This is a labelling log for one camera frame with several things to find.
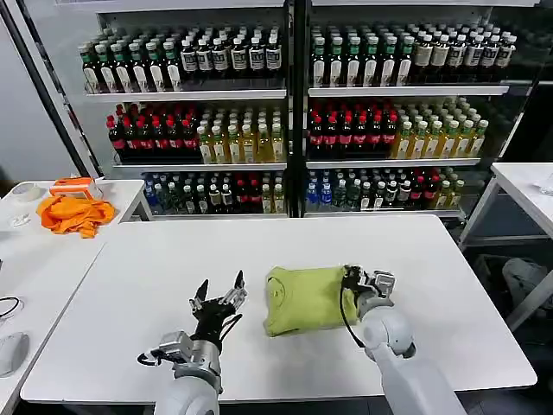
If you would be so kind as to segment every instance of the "beverage bottle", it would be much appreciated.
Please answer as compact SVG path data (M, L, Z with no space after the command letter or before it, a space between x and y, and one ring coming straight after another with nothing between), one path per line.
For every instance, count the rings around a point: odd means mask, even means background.
M395 147L392 149L391 158L397 160L405 160L407 158L407 149L409 148L410 135L411 135L410 121L404 121L402 129L399 132L399 136L396 138Z
M489 124L488 121L485 119L482 119L478 123L478 127L476 128L476 133L467 145L467 149L466 149L467 157L477 157L479 155L480 149L482 148L482 144L486 139L486 128L488 124Z
M361 189L361 204L360 211L367 212L371 210L371 184L369 182L363 182Z
M357 152L365 152L366 116L361 115L353 133L353 148Z
M264 214L272 213L272 200L270 197L270 186L269 184L264 184L261 187L261 197L262 197L262 207Z
M430 64L430 56L434 50L432 45L432 35L424 35L419 38L416 45L415 58L413 59L413 69L411 79L416 83L424 83L427 75L427 68Z
M379 181L374 191L374 197L372 200L372 210L379 210L382 207L384 203L385 194L386 194L386 183Z
M315 38L314 55L311 59L311 82L313 88L320 88L324 82L325 76L325 38Z
M269 38L269 46L265 49L265 59L267 60L269 77L276 78L280 74L280 68L283 64L283 53L275 36Z
M359 197L361 195L361 180L355 179L350 183L346 192L346 205L344 210L356 212L359 210Z
M323 138L324 155L326 158L335 158L336 155L336 139L338 137L336 117L328 118L327 130Z
M276 177L275 182L277 182L277 179L282 179L282 177ZM275 184L275 192L273 195L273 198L275 200L275 213L277 214L284 214L284 192L283 192L283 185L281 183Z
M223 203L221 200L221 192L217 189L216 184L209 187L209 201L211 202L212 212L214 214L223 213Z
M397 61L397 77L396 86L404 86L409 81L409 71L411 68L411 54L413 53L413 43L415 38L413 36L405 36L404 44L402 46L402 53Z
M88 93L102 93L99 79L102 79L102 73L95 65L95 57L91 51L89 43L79 46L80 59L83 61L83 74L86 78L85 90Z
M482 58L480 59L480 80L483 82L490 82L494 75L494 66L495 59L497 58L499 52L499 36L493 35L490 38L490 41L484 46L484 51L482 52Z
M346 86L355 86L359 74L359 44L361 39L357 36L349 40L349 55L346 57L347 74Z
M388 36L386 39L385 51L380 57L380 74L378 75L380 86L389 86L391 84L391 76L396 64L396 60L394 59L396 43L396 36Z
M271 132L271 141L273 144L273 155L276 163L285 161L283 151L283 137L281 134L282 133L280 123L274 123Z
M328 61L328 85L340 86L342 79L342 38L337 36L332 40L332 54Z
M221 199L223 201L223 208L225 209L226 214L234 213L232 191L228 184L223 184L223 191L221 192Z
M484 52L484 47L482 46L483 41L483 35L476 35L474 37L474 41L467 47L463 72L470 80L473 80L476 76L480 58Z

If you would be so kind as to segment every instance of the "orange cloth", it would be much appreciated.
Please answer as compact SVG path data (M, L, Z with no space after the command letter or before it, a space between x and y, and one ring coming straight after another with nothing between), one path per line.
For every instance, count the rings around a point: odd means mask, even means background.
M54 233L79 231L82 238L94 238L98 225L109 223L115 208L107 201L89 201L71 196L53 196L42 201L36 212L42 225Z

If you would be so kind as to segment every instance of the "bottle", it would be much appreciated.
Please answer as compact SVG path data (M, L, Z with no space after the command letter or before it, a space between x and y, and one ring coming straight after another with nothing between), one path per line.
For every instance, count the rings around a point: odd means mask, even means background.
M349 40L349 55L346 57L347 74L346 86L352 87L357 84L359 74L359 44L361 39L357 36Z
M85 90L88 93L101 93L101 87L99 79L102 79L101 72L94 65L93 53L90 50L88 44L82 44L79 46L80 59L83 61L83 74L86 78Z
M328 62L328 85L340 86L342 75L342 38L337 36L332 40L332 55Z
M435 150L438 146L438 141L440 139L440 134L442 131L442 122L441 121L434 121L432 124L432 128L430 129L430 133L425 139L425 143L423 146L422 154L423 158L435 158Z
M267 60L267 72L270 78L276 78L280 74L280 68L283 64L283 54L281 46L276 37L269 38L269 46L265 49L265 59Z
M466 154L467 157L477 157L480 153L480 149L482 148L482 144L484 143L484 140L486 139L486 128L488 126L488 121L485 119L482 119L478 123L478 127L476 128L476 133L474 137L471 139L469 144L467 145Z
M274 123L271 131L271 142L273 144L273 158L276 163L285 161L283 150L283 137L281 135L280 123Z
M410 135L411 135L410 121L404 121L402 129L399 132L399 137L396 139L396 147L392 150L391 158L397 160L405 160L407 158L407 149L409 148Z
M377 70L378 38L370 36L367 41L366 55L363 59L363 86L372 86Z
M386 183L378 182L377 188L374 192L374 198L372 201L372 210L379 210L384 204L384 198L386 194Z
M411 68L411 54L413 53L413 36L405 36L402 46L402 54L398 60L396 86L405 86L409 80L409 71Z
M381 57L381 73L380 73L380 86L389 86L391 84L391 76L393 75L394 65L396 60L394 54L396 53L396 36L388 36L386 39L385 51Z

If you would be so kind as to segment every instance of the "yellow bottle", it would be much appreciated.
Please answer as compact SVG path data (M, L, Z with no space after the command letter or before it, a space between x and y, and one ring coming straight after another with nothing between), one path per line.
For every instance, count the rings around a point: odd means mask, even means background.
M453 149L451 150L454 158L462 158L467 156L466 150L468 142L471 138L471 131L473 130L474 123L468 119L463 124L463 129L459 136L459 140L456 140L453 144Z
M485 119L482 119L478 123L478 128L476 129L476 134L474 135L473 139L470 141L470 143L467 146L467 157L477 157L480 153L480 149L482 148L482 144L484 143L484 140L486 139L486 128L488 126L488 122Z
M419 121L416 127L416 131L411 135L409 147L407 148L407 158L417 159L421 158L423 153L423 147L427 139L427 128L429 123L426 121Z
M432 124L428 139L425 140L423 147L423 158L435 158L435 150L438 147L438 141L440 139L440 134L442 134L442 122L435 121Z
M407 158L407 148L409 147L411 126L412 123L410 121L404 121L402 124L401 131L396 138L396 147L392 152L391 158L396 158L398 160L405 160Z

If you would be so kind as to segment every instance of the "wire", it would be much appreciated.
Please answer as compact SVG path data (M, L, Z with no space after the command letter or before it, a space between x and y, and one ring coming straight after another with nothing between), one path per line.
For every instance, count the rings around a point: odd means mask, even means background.
M342 284L340 286L340 313L342 314L342 320L344 321L344 324L346 325L347 331L349 331L349 334L352 335L352 337L355 340L355 342L357 343L357 345L360 348L365 348L365 344L355 335L355 333L353 333L353 330L352 330L351 326L349 325L349 322L346 319L346 313L344 312L344 301L342 299L343 297L344 297L344 285Z
M11 313L13 310L15 310L17 308L17 306L19 305L19 303L21 302L21 300L17 297L2 297L2 298L0 298L0 301L7 301L7 300L15 301L16 303L11 307L11 309L6 311L5 313L0 313L0 318L6 317L9 313Z

